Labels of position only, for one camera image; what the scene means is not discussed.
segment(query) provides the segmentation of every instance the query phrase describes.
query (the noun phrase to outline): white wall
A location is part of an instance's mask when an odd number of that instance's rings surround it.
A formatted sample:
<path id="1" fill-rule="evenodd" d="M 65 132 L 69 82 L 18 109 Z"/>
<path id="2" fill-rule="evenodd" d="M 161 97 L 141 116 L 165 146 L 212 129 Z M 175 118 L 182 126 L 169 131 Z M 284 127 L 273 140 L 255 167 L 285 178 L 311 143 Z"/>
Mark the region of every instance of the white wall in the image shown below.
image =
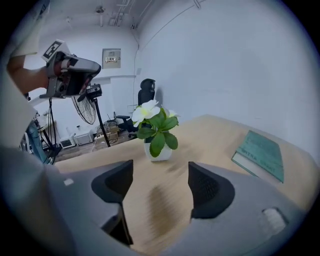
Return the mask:
<path id="1" fill-rule="evenodd" d="M 48 34 L 44 27 L 43 35 Z M 60 39 L 67 43 L 71 53 L 80 58 L 95 61 L 101 65 L 103 48 L 121 48 L 121 68 L 102 69 L 96 78 L 108 76 L 128 76 L 134 74 L 134 58 L 138 44 L 130 30 L 122 27 L 86 26 L 67 29 L 51 36 L 42 36 L 39 42 L 40 51 L 37 55 L 28 56 L 24 67 L 37 69 L 46 63 L 41 55 L 55 40 Z M 113 111 L 117 115 L 128 115 L 127 105 L 133 104 L 133 78 L 112 78 L 111 84 L 102 85 L 102 96 L 97 98 L 102 121 L 108 120 L 107 114 L 113 118 Z M 37 89 L 29 95 L 34 99 L 44 94 L 45 89 Z M 48 110 L 49 102 L 43 102 L 35 107 L 40 114 Z M 68 136 L 66 127 L 71 132 L 77 131 L 80 125 L 83 130 L 95 129 L 99 125 L 98 117 L 93 125 L 85 123 L 77 114 L 70 98 L 55 99 L 52 101 L 53 117 L 57 121 L 57 130 L 60 137 Z"/>
<path id="2" fill-rule="evenodd" d="M 243 123 L 319 165 L 319 56 L 299 23 L 275 1 L 193 5 L 171 0 L 150 11 L 139 27 L 136 80 L 155 79 L 182 122 L 212 114 Z"/>

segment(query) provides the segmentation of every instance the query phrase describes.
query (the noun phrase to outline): white box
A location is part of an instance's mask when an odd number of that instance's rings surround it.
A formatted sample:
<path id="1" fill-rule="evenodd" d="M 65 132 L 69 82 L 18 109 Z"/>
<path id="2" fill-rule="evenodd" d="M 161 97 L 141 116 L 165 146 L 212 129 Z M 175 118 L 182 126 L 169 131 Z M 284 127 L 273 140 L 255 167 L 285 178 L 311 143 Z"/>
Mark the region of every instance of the white box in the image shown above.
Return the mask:
<path id="1" fill-rule="evenodd" d="M 74 136 L 74 140 L 78 146 L 88 144 L 94 141 L 94 134 L 91 130 L 85 133 L 78 133 Z"/>
<path id="2" fill-rule="evenodd" d="M 60 140 L 60 145 L 63 149 L 71 148 L 77 145 L 75 141 L 75 135 L 71 135 L 70 137 L 67 138 L 62 138 Z"/>

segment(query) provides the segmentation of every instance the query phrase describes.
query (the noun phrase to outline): teal book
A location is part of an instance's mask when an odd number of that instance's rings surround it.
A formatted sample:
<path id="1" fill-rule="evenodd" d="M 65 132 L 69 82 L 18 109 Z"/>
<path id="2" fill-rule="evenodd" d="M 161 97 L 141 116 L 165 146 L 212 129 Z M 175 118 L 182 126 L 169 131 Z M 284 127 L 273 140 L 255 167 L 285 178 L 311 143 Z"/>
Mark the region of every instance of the teal book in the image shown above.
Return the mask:
<path id="1" fill-rule="evenodd" d="M 284 166 L 277 143 L 254 131 L 249 131 L 232 159 L 254 176 L 273 184 L 284 182 Z"/>

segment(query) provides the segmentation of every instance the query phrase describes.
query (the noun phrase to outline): white flower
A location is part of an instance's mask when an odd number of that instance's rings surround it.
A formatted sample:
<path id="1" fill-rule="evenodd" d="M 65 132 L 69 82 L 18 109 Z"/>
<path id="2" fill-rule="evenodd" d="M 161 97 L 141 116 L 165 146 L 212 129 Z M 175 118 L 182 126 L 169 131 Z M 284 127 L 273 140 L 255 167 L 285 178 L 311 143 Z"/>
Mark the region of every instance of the white flower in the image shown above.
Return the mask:
<path id="1" fill-rule="evenodd" d="M 166 114 L 166 116 L 168 118 L 172 118 L 172 117 L 180 117 L 180 115 L 178 115 L 176 112 L 174 112 L 173 110 L 168 110 L 166 109 L 164 106 L 162 106 L 162 108 L 164 109 L 164 112 Z"/>
<path id="2" fill-rule="evenodd" d="M 159 114 L 160 107 L 156 106 L 158 102 L 155 99 L 151 99 L 146 103 L 143 103 L 141 107 L 138 107 L 133 113 L 131 120 L 136 122 L 133 126 L 138 127 L 138 125 L 144 119 L 150 119 L 155 115 Z"/>

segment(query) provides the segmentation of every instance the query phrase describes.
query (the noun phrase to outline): metal pole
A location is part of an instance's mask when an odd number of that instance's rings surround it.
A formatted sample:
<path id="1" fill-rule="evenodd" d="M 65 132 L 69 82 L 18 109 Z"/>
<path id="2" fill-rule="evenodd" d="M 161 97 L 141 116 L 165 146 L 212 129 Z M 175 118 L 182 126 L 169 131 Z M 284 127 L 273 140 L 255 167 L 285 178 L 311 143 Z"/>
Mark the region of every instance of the metal pole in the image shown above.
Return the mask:
<path id="1" fill-rule="evenodd" d="M 110 147 L 110 143 L 109 143 L 109 140 L 108 140 L 108 137 L 107 137 L 105 128 L 104 128 L 104 123 L 102 122 L 102 119 L 101 119 L 101 115 L 100 115 L 100 111 L 99 111 L 99 106 L 98 106 L 98 100 L 97 100 L 97 98 L 94 98 L 92 101 L 93 101 L 94 104 L 95 104 L 96 113 L 97 113 L 97 115 L 98 115 L 98 119 L 99 119 L 99 123 L 100 123 L 100 128 L 101 128 L 101 130 L 102 130 L 102 133 L 103 133 L 105 142 L 106 142 L 106 144 L 108 145 L 108 147 Z"/>

